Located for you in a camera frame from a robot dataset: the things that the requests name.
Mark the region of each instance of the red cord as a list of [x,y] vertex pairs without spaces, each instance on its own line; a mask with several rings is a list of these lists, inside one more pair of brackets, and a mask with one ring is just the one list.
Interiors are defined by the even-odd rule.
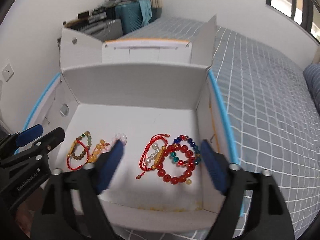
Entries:
[[[81,145],[84,147],[84,151],[85,151],[86,154],[87,154],[87,162],[88,162],[88,160],[89,160],[89,149],[88,149],[81,141],[79,141],[79,140],[76,140],[76,141],[77,141],[77,143],[81,144]],[[71,168],[70,162],[69,162],[69,158],[71,158],[71,157],[67,157],[67,166],[68,166],[68,168],[69,168],[70,170],[72,170],[72,171],[77,171],[77,170],[79,170],[80,168],[82,168],[83,165],[80,165],[80,166],[76,167],[75,169],[74,169],[74,168]]]
[[146,148],[144,149],[144,152],[140,158],[140,162],[139,162],[139,167],[140,169],[143,170],[143,173],[140,174],[140,177],[144,175],[144,173],[146,171],[152,171],[152,168],[147,168],[148,164],[145,163],[145,159],[146,159],[146,156],[147,156],[147,152],[150,150],[150,147],[158,140],[162,140],[164,142],[164,146],[167,146],[168,145],[168,140],[165,138],[165,137],[169,137],[170,135],[169,134],[156,134],[154,135],[150,142],[147,144]]

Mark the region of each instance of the red bead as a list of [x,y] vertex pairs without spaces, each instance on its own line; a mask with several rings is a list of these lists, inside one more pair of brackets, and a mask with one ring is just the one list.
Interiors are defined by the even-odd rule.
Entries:
[[167,157],[168,155],[169,155],[169,151],[168,150],[164,150],[162,156],[163,157]]
[[192,151],[188,150],[188,151],[186,152],[186,157],[187,157],[187,158],[192,157],[192,155],[193,155],[193,152],[192,152]]
[[183,175],[186,176],[187,178],[189,178],[189,177],[191,177],[192,172],[191,172],[191,171],[185,171],[185,172],[183,173]]
[[190,163],[189,166],[187,167],[188,171],[193,171],[196,168],[196,166],[193,163]]
[[189,162],[189,163],[194,163],[195,160],[196,160],[195,157],[190,157],[190,158],[188,159],[188,162]]
[[158,176],[159,177],[163,177],[165,175],[165,170],[164,169],[161,169],[158,171]]
[[187,177],[184,176],[184,175],[181,175],[181,176],[179,177],[179,182],[180,182],[180,183],[186,182],[186,180],[187,180]]
[[171,180],[171,176],[169,175],[169,174],[167,174],[167,175],[165,175],[164,177],[163,177],[163,181],[164,182],[169,182]]
[[156,166],[157,170],[161,170],[163,168],[163,163],[159,163],[157,166]]
[[169,146],[167,147],[167,150],[168,150],[169,153],[170,153],[170,152],[173,152],[173,145],[169,145]]
[[180,151],[181,151],[182,153],[186,153],[187,150],[188,150],[188,146],[187,146],[187,145],[182,145],[182,146],[181,146],[181,150],[180,150]]
[[177,143],[174,150],[178,152],[180,149],[181,149],[181,144]]
[[178,184],[178,182],[179,182],[178,177],[172,177],[171,184],[176,185],[176,184]]

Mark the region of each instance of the white wall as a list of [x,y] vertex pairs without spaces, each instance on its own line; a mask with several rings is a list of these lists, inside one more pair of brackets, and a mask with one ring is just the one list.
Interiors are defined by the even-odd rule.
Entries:
[[303,29],[266,0],[163,0],[163,16],[202,21],[217,14],[217,23],[280,50],[302,69],[311,64],[318,45]]
[[16,0],[0,26],[0,71],[9,61],[14,75],[0,74],[4,123],[20,131],[34,103],[59,71],[57,38],[62,23],[104,0]]

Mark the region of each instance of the gray suitcase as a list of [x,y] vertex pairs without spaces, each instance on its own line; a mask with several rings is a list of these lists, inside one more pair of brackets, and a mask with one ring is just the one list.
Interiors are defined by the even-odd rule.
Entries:
[[92,23],[80,30],[100,41],[116,40],[123,36],[121,20],[106,20]]

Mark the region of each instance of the white bead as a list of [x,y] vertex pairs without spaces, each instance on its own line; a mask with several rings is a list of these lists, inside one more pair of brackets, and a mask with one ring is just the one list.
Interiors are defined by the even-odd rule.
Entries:
[[154,144],[152,145],[152,148],[153,148],[154,150],[158,149],[158,148],[159,148],[159,147],[158,147],[158,144],[157,144],[157,143],[154,143]]
[[150,155],[150,158],[151,158],[151,160],[154,161],[157,158],[157,155],[155,153],[153,153]]
[[151,158],[150,158],[150,157],[146,158],[144,162],[145,162],[146,164],[150,164],[150,163],[151,163]]

